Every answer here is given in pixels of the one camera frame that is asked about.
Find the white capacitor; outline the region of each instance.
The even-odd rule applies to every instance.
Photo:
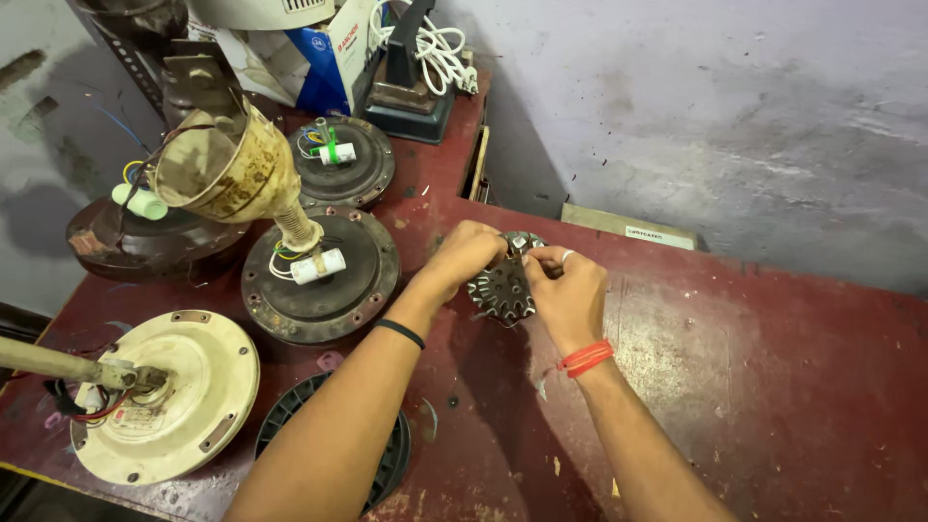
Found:
[[[306,284],[342,270],[345,270],[345,258],[337,248],[290,263],[290,274],[297,284]]]
[[[348,163],[353,162],[357,159],[357,154],[354,153],[354,144],[353,143],[342,143],[341,145],[335,146],[335,155],[339,159],[339,163]],[[332,163],[331,156],[329,156],[329,149],[325,147],[319,149],[319,159],[322,160],[322,164],[328,165]]]

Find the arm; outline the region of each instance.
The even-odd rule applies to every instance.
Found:
[[[385,319],[427,338],[458,286],[505,255],[497,234],[461,222]],[[372,330],[268,444],[226,520],[356,520],[417,360],[419,347],[404,335]]]
[[[535,248],[522,259],[538,314],[563,357],[602,340],[606,295],[605,268],[577,253],[564,259],[565,252]],[[552,280],[545,269],[563,275]],[[633,519],[735,520],[690,471],[614,360],[576,380]]]

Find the bolt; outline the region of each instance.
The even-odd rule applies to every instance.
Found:
[[[189,75],[190,83],[199,90],[205,91],[213,86],[213,75],[204,69],[194,69]]]

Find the red thread bracelet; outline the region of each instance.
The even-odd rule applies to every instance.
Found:
[[[558,363],[558,370],[567,370],[567,376],[575,379],[581,373],[593,368],[606,359],[612,357],[612,345],[602,340],[586,348],[573,352]]]

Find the red wooden table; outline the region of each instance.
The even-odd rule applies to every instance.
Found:
[[[487,82],[480,96],[458,99],[441,147],[393,140],[396,176],[373,213],[393,234],[404,281],[465,218],[573,248],[611,271],[605,325],[616,362],[738,518],[928,519],[928,304],[457,197]],[[87,349],[185,308],[237,321],[258,347],[261,385],[215,459],[153,486],[102,482],[81,467],[67,422],[29,378],[0,396],[3,466],[171,519],[219,520],[267,411],[321,371],[321,351],[276,341],[249,320],[239,277],[240,264],[199,288],[87,276],[40,342]],[[557,358],[537,318],[507,330],[471,320],[477,311],[459,292],[438,315],[403,403],[406,476],[367,520],[626,519],[574,383],[555,373],[544,394],[537,388]]]

